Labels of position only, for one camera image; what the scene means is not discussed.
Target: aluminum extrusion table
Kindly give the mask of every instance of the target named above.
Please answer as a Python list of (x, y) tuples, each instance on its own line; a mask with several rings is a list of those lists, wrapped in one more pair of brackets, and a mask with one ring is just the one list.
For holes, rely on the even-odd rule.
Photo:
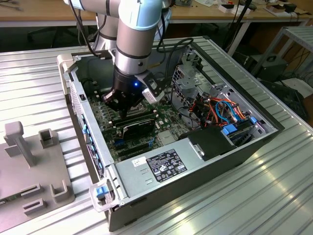
[[(282, 37), (286, 35), (289, 37), (286, 44), (281, 48), (278, 53), (278, 56), (283, 57), (290, 47), (292, 42), (300, 44), (305, 49), (313, 52), (313, 27), (282, 27), (274, 40), (271, 42), (265, 53), (262, 55), (259, 62), (256, 64), (251, 74), (256, 75), (262, 64), (268, 58), (269, 54), (275, 49), (276, 45), (280, 42)], [(313, 60), (301, 71), (307, 72), (310, 68), (313, 67)]]
[[(8, 234), (313, 234), (313, 129), (216, 44), (195, 42), (286, 128), (241, 166), (114, 233), (91, 204), (90, 176), (66, 107), (56, 56), (84, 47), (0, 54), (0, 131), (20, 120), (25, 135), (56, 130), (76, 199)], [(215, 81), (220, 78), (203, 63)]]

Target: motherboard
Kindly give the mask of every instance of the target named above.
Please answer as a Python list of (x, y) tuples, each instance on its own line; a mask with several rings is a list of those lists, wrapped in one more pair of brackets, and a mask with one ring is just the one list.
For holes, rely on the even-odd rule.
[(143, 100), (126, 119), (96, 97), (89, 103), (115, 162), (173, 143), (190, 130), (167, 97), (156, 105)]

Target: barcode sticker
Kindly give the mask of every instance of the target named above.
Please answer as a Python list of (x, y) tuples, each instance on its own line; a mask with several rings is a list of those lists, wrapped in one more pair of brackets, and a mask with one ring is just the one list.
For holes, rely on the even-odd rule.
[(132, 160), (132, 163), (133, 163), (134, 167), (142, 165), (142, 164), (145, 164), (145, 163), (147, 163), (146, 162), (146, 157), (143, 156), (141, 158), (137, 158), (135, 160)]

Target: black rubber ring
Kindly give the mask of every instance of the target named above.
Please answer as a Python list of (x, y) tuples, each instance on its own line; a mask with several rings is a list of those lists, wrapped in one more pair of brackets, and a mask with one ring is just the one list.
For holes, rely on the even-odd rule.
[(110, 36), (107, 36), (107, 35), (104, 35), (103, 33), (99, 32), (99, 35), (105, 39), (109, 39), (109, 40), (112, 40), (112, 41), (116, 41), (116, 37), (110, 37)]
[(136, 59), (136, 60), (145, 59), (145, 58), (147, 58), (147, 57), (151, 54), (151, 51), (150, 51), (150, 53), (149, 53), (148, 55), (135, 56), (135, 55), (129, 55), (129, 54), (123, 52), (123, 51), (122, 51), (121, 49), (119, 49), (117, 46), (116, 46), (116, 49), (117, 49), (118, 52), (120, 52), (121, 54), (123, 54), (123, 55), (125, 55), (125, 56), (127, 56), (127, 57), (129, 57), (129, 58)]

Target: black box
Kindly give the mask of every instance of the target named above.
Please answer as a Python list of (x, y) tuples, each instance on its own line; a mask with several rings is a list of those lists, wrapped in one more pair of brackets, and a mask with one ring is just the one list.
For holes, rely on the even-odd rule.
[[(244, 64), (245, 69), (252, 72), (261, 57), (262, 55), (249, 56)], [(255, 77), (269, 82), (278, 81), (278, 77), (285, 71), (287, 65), (288, 63), (284, 59), (272, 53), (257, 71)]]

